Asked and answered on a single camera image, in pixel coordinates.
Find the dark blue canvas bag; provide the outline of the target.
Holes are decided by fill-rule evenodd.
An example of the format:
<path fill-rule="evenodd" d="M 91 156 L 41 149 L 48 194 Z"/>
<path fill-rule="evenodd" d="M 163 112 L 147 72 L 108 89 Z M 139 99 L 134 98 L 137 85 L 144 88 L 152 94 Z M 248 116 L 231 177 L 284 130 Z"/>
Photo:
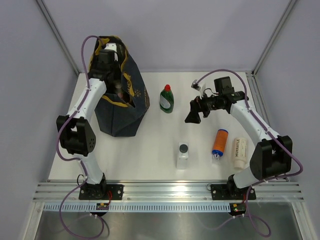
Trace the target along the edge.
<path fill-rule="evenodd" d="M 118 61 L 114 60 L 112 51 L 105 50 L 107 43 L 117 45 Z M 103 80 L 107 90 L 94 110 L 100 131 L 113 137 L 134 137 L 150 107 L 150 98 L 126 45 L 117 36 L 99 36 L 88 70 L 106 74 Z M 131 104 L 118 97 L 121 92 L 131 96 Z"/>

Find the green dish soap bottle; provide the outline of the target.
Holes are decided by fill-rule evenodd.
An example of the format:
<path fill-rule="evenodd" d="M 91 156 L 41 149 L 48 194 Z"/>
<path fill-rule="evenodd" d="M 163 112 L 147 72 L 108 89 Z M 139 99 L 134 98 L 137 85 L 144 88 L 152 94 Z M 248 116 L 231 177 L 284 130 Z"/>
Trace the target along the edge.
<path fill-rule="evenodd" d="M 174 109 L 174 95 L 171 90 L 171 86 L 166 84 L 163 90 L 160 92 L 159 95 L 159 106 L 162 111 L 167 114 L 173 112 Z"/>

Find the aluminium mounting rail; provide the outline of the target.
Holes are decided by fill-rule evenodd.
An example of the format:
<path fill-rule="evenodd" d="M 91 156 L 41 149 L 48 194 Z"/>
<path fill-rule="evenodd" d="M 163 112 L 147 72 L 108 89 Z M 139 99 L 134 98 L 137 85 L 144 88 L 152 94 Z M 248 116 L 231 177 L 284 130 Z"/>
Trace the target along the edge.
<path fill-rule="evenodd" d="M 207 203 L 212 202 L 206 181 L 120 181 L 121 190 L 112 194 L 112 201 L 122 196 L 123 203 Z M 61 202 L 75 187 L 76 182 L 41 182 L 37 185 L 34 202 Z M 254 187 L 258 202 L 303 202 L 304 195 L 296 182 L 270 181 Z"/>

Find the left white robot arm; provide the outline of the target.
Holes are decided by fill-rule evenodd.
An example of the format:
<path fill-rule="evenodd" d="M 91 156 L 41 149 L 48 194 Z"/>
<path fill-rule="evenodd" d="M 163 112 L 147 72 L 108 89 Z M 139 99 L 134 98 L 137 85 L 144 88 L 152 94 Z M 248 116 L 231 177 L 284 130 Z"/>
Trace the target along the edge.
<path fill-rule="evenodd" d="M 58 140 L 56 152 L 65 162 L 78 161 L 83 169 L 84 183 L 80 190 L 83 194 L 98 200 L 108 192 L 106 178 L 93 153 L 96 135 L 90 125 L 92 115 L 107 91 L 104 81 L 106 74 L 101 70 L 90 70 L 87 85 L 83 89 L 75 106 L 56 119 Z"/>

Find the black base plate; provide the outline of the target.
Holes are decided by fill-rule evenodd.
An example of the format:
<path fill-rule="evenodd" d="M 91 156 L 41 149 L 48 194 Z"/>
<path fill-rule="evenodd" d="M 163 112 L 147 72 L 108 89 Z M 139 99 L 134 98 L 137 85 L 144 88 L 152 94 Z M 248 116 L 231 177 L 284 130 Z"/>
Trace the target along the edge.
<path fill-rule="evenodd" d="M 248 187 L 245 188 L 237 188 L 233 185 L 229 185 L 227 183 L 223 184 L 210 184 L 210 193 L 212 200 L 214 201 L 231 201 L 231 200 L 256 200 L 256 192 L 251 189 L 248 193 L 247 197 L 247 191 Z"/>
<path fill-rule="evenodd" d="M 78 199 L 82 201 L 100 201 L 100 200 L 122 200 L 123 199 L 123 184 L 85 184 L 80 188 Z"/>

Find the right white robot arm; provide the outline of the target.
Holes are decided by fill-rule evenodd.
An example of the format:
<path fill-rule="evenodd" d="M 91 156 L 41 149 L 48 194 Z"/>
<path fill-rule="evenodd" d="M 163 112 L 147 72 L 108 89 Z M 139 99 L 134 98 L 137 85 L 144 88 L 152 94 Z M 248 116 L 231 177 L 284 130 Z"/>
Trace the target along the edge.
<path fill-rule="evenodd" d="M 206 118 L 211 111 L 225 110 L 244 128 L 255 145 L 249 166 L 228 177 L 221 187 L 223 195 L 237 199 L 250 185 L 270 177 L 286 174 L 291 170 L 293 142 L 289 136 L 280 136 L 249 106 L 243 91 L 235 91 L 230 77 L 214 80 L 217 94 L 207 96 L 203 86 L 193 81 L 191 87 L 200 92 L 190 102 L 190 112 L 185 123 L 199 124 L 200 113 Z"/>

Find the cream Murrayle bottle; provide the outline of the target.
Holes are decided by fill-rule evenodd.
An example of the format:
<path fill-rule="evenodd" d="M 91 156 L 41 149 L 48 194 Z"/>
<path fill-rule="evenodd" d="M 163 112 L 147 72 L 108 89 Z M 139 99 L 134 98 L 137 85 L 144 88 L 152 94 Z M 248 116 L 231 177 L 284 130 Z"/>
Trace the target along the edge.
<path fill-rule="evenodd" d="M 243 170 L 248 162 L 247 144 L 248 140 L 244 137 L 237 137 L 233 141 L 232 163 L 237 170 Z"/>

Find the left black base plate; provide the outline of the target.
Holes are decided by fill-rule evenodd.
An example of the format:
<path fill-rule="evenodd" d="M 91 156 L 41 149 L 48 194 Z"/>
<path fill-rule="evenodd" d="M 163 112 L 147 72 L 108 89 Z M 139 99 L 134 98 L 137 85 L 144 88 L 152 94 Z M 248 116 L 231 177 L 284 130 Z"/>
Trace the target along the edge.
<path fill-rule="evenodd" d="M 122 200 L 123 199 L 123 184 L 85 184 L 80 188 L 78 199 L 82 201 L 100 201 L 100 200 Z"/>

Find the orange blue tube bottle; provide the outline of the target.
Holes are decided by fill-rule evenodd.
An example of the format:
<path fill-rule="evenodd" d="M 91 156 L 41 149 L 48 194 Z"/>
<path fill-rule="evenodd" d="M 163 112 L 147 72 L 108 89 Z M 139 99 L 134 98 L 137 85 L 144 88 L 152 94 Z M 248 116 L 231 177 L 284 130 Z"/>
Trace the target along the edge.
<path fill-rule="evenodd" d="M 219 160 L 225 152 L 226 144 L 228 141 L 229 132 L 226 129 L 219 129 L 216 133 L 214 144 L 211 150 L 212 158 Z"/>

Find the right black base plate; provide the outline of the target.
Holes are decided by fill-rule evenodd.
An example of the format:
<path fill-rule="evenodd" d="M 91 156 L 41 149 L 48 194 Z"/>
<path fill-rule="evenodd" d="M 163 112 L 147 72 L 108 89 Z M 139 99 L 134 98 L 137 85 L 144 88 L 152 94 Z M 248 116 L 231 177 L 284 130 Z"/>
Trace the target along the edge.
<path fill-rule="evenodd" d="M 233 185 L 229 185 L 227 183 L 223 184 L 210 184 L 210 193 L 212 200 L 214 201 L 231 201 L 231 200 L 256 200 L 256 192 L 251 189 L 248 193 L 247 197 L 247 191 L 248 187 L 245 188 L 237 188 Z"/>

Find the clear bottle black cap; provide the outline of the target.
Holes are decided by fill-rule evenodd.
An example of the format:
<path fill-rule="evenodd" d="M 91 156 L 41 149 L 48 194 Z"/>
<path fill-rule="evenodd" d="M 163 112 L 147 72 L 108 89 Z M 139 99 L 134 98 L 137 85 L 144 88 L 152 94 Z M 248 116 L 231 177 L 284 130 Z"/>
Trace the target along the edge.
<path fill-rule="evenodd" d="M 186 169 L 188 166 L 188 159 L 189 159 L 189 144 L 187 142 L 179 142 L 176 168 L 178 170 Z"/>

